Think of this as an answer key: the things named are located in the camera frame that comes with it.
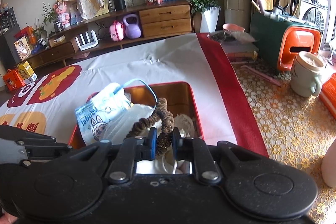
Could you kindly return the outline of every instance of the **white router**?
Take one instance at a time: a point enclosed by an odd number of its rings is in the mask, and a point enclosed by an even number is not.
[[[98,45],[98,39],[97,39],[95,31],[93,30],[91,31],[93,41],[89,39],[89,35],[87,32],[85,32],[85,35],[86,35],[87,42],[85,42],[83,34],[80,34],[82,45],[80,44],[78,37],[76,37],[77,45],[81,51],[96,47]]]

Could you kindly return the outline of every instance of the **blue face mask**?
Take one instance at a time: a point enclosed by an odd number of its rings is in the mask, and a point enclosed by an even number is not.
[[[153,94],[155,102],[157,101],[153,90],[141,79],[132,79],[123,85],[109,84],[85,105],[75,110],[78,126],[86,145],[98,141],[106,125],[130,108],[131,102],[125,96],[124,87],[134,81],[142,82]]]

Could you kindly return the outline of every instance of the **pink bag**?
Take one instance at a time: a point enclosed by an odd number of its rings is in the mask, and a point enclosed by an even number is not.
[[[110,26],[110,35],[113,41],[121,41],[124,39],[124,24],[115,20]]]

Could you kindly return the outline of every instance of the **brown scrunchie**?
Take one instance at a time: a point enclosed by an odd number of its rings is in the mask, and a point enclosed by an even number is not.
[[[172,132],[174,129],[174,116],[167,110],[166,98],[159,98],[152,115],[148,118],[141,118],[138,122],[134,123],[126,138],[138,136],[146,128],[154,126],[160,119],[162,125],[161,134],[157,138],[156,155],[164,155],[171,145]]]

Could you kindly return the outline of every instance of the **finger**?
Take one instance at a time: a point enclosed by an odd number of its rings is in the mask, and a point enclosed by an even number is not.
[[[5,213],[1,218],[0,218],[0,224],[12,224],[17,220],[17,217],[12,216],[8,213]]]

